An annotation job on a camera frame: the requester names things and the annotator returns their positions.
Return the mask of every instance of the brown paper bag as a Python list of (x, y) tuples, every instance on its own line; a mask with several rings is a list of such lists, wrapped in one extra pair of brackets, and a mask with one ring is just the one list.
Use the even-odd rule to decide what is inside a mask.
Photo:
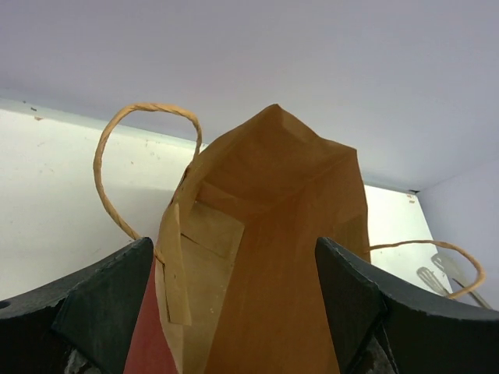
[(110, 132), (137, 110), (185, 116), (198, 132), (155, 248), (161, 324), (178, 371), (338, 372), (314, 246), (331, 237), (369, 260), (356, 150), (271, 105), (198, 154), (194, 115), (130, 105), (104, 130), (94, 172), (106, 210), (132, 238), (139, 235), (109, 203), (100, 168)]

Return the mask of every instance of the white wall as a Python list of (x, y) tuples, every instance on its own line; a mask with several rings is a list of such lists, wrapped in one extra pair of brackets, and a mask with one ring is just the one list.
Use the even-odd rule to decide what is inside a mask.
[[(418, 194), (433, 236), (461, 246), (482, 263), (487, 280), (477, 291), (495, 309), (499, 309), (498, 191), (499, 159)], [(476, 271), (469, 262), (449, 254), (474, 279)]]
[[(92, 161), (104, 125), (43, 108), (30, 115), (0, 109), (0, 300), (88, 266), (129, 242), (94, 187)], [(104, 187), (140, 234), (157, 237), (192, 154), (192, 142), (139, 129), (119, 126), (109, 138)], [(366, 196), (373, 245), (430, 238), (415, 196), (368, 186)], [(373, 263), (426, 289), (416, 270), (428, 266), (448, 286), (430, 262), (435, 252), (431, 245), (380, 250)]]

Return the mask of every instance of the twisted paper handle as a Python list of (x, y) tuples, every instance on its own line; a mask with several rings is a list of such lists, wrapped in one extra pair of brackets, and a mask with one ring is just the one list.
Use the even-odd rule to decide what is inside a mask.
[(446, 242), (439, 242), (435, 240), (408, 240), (406, 242), (399, 242), (393, 244), (373, 245), (367, 249), (367, 252), (373, 251), (375, 249), (399, 247), (400, 245), (405, 245), (405, 244), (433, 244), (436, 245), (437, 247), (453, 249), (461, 253), (475, 267), (477, 272), (475, 281), (471, 283), (469, 286), (464, 287), (462, 290), (447, 295), (446, 296), (447, 298), (458, 298), (460, 296), (467, 294), (468, 292), (475, 291), (485, 281), (486, 277), (485, 270), (483, 269), (482, 265), (475, 259), (475, 257), (471, 256), (463, 248), (460, 248), (457, 245), (449, 244)]
[[(108, 125), (104, 128), (101, 134), (101, 138), (99, 139), (99, 143), (97, 145), (97, 149), (95, 150), (94, 156), (94, 180), (95, 187), (101, 198), (102, 205), (108, 212), (109, 216), (113, 219), (113, 221), (132, 239), (136, 240), (141, 238), (135, 230), (133, 230), (130, 225), (128, 225), (125, 220), (119, 215), (118, 211), (113, 207), (111, 201), (106, 196), (104, 192), (104, 186), (102, 185), (102, 154), (104, 153), (104, 148), (106, 147), (106, 143), (108, 141), (109, 136), (111, 135), (112, 130), (117, 126), (117, 124), (124, 119), (128, 114), (133, 111), (163, 111), (166, 113), (172, 113), (174, 115), (180, 115), (189, 119), (196, 129), (197, 138), (196, 138), (196, 149), (194, 150), (193, 159), (199, 154), (201, 143), (203, 142), (203, 135), (200, 127), (200, 123), (197, 120), (197, 117), (194, 113), (187, 111), (186, 109), (182, 109), (181, 107), (177, 107), (176, 105), (170, 104), (156, 104), (156, 103), (135, 103), (131, 105), (127, 105), (121, 111), (116, 113), (116, 115), (112, 118), (112, 120), (108, 123)], [(161, 254), (156, 251), (154, 248), (154, 255), (156, 258), (163, 264), (165, 264), (165, 260), (162, 258)]]

